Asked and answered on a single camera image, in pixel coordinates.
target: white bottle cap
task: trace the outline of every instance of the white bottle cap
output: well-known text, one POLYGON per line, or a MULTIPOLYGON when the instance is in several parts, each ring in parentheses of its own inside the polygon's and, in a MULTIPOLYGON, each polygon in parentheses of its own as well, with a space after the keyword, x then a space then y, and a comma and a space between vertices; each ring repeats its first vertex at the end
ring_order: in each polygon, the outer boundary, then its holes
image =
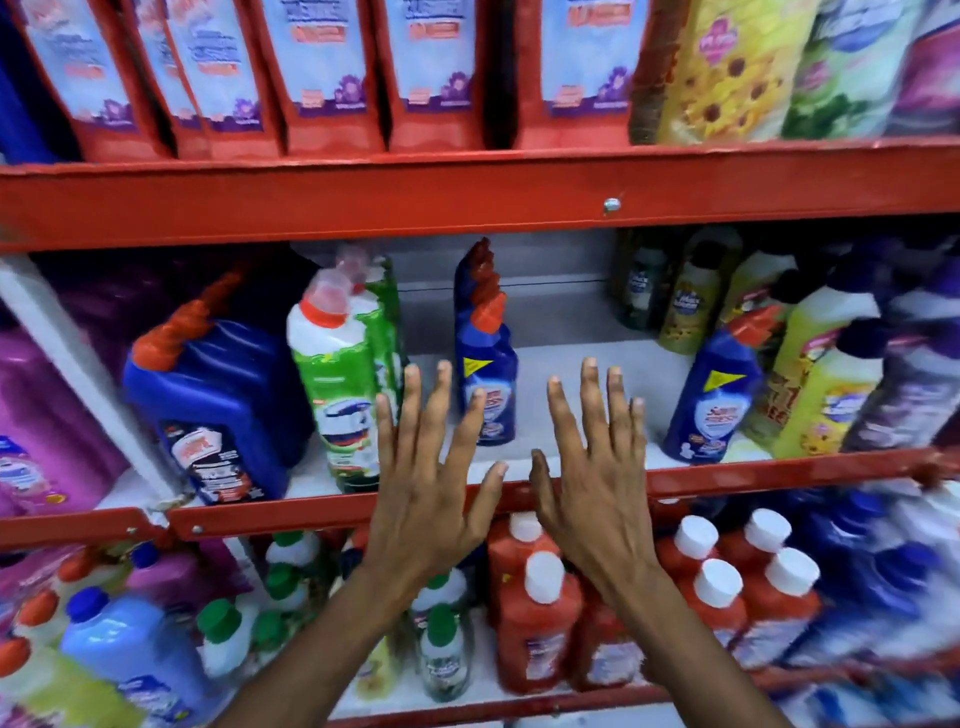
POLYGON ((693 591, 704 602, 716 609, 726 609, 743 590, 743 577, 726 561, 707 559, 693 580, 693 591))
POLYGON ((510 514, 510 535, 524 544, 532 544, 543 535, 543 526, 533 511, 510 514))
POLYGON ((784 548, 774 556, 764 574, 770 585, 782 594, 803 596, 820 578, 820 567, 802 551, 784 548))
POLYGON ((564 588, 564 562, 549 551, 537 551, 527 559, 523 586, 538 604, 553 604, 564 588))
POLYGON ((716 526, 707 519, 701 516, 684 516, 677 535, 673 537, 673 543, 681 554, 700 561, 707 558, 719 538, 716 526))
POLYGON ((790 521, 777 511, 769 508, 757 508, 743 529, 747 543, 767 553, 777 553, 783 542, 790 536, 790 521))
POLYGON ((960 483, 956 480, 945 480, 938 487, 927 492, 924 500, 939 514, 960 523, 960 483))

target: yellow label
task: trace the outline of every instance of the yellow label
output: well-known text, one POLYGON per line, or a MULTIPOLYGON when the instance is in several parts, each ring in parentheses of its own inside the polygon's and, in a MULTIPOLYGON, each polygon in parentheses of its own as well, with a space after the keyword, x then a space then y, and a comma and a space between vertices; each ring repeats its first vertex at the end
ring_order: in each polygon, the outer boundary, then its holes
POLYGON ((493 360, 492 359, 467 359, 466 357, 464 357, 464 376, 470 376, 471 374, 479 372, 488 364, 493 364, 493 360))
POLYGON ((712 392, 718 387, 722 387, 724 384, 730 384, 732 381, 737 381, 742 379, 746 375, 730 375, 726 372, 717 372, 713 370, 710 372, 710 376, 707 377, 707 383, 704 385, 704 392, 712 392))

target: left hand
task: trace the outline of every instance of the left hand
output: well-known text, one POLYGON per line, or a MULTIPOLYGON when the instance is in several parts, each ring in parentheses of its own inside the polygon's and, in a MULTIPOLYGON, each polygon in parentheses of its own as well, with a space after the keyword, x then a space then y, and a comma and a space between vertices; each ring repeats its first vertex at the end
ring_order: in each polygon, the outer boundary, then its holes
POLYGON ((473 393, 446 460, 438 465, 450 408, 451 371, 450 362, 440 362, 433 392, 421 412, 420 369, 411 364, 404 370, 403 410, 396 428, 387 398, 376 397, 380 492, 364 566, 399 583, 410 599, 430 578, 450 571, 487 538, 507 471, 506 463, 491 466, 464 516, 467 473, 483 426, 486 395, 473 393))

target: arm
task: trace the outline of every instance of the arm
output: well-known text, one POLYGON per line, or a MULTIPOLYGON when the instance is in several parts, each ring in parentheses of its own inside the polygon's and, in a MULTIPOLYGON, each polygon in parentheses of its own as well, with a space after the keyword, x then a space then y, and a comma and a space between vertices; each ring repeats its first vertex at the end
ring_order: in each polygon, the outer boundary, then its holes
POLYGON ((393 426, 377 396, 380 492, 363 563, 312 624, 245 685, 214 728, 322 725, 376 644, 427 580, 456 566, 486 538, 507 467, 495 463, 464 516, 467 471, 483 425, 485 394, 474 392, 438 468, 450 405, 450 364, 420 413, 420 371, 405 374, 403 413, 393 426))
POLYGON ((646 656, 688 728, 789 728, 789 722, 691 610, 657 561, 647 504, 643 402, 630 407, 618 368, 607 373, 611 421, 596 360, 584 360, 584 449, 560 381, 547 397, 560 448, 555 491, 534 450, 530 482, 538 515, 564 555, 593 583, 646 656))

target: hand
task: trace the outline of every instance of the hand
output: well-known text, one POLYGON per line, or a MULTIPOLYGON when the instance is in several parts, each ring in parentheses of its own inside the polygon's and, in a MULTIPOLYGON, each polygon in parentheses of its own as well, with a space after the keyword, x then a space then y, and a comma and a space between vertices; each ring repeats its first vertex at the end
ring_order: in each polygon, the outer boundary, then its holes
POLYGON ((413 364, 406 368, 396 428, 387 398, 376 396, 380 493, 364 565, 399 583, 408 601, 430 578, 450 571, 487 538, 507 471, 506 463, 491 466, 464 517, 467 472, 483 426, 486 394, 474 391, 453 432, 446 461, 438 465, 450 408, 450 373, 450 362, 440 362, 433 392, 420 412, 420 369, 413 364))
POLYGON ((533 451, 530 483, 537 497, 537 514, 570 561, 610 603, 612 588, 637 570, 658 570, 653 527, 647 504, 646 436, 643 401, 628 407, 623 375, 607 371, 611 422, 600 394, 596 359, 584 359, 580 372, 584 449, 577 422, 555 376, 547 383, 547 400, 560 449, 561 487, 555 492, 546 458, 533 451))

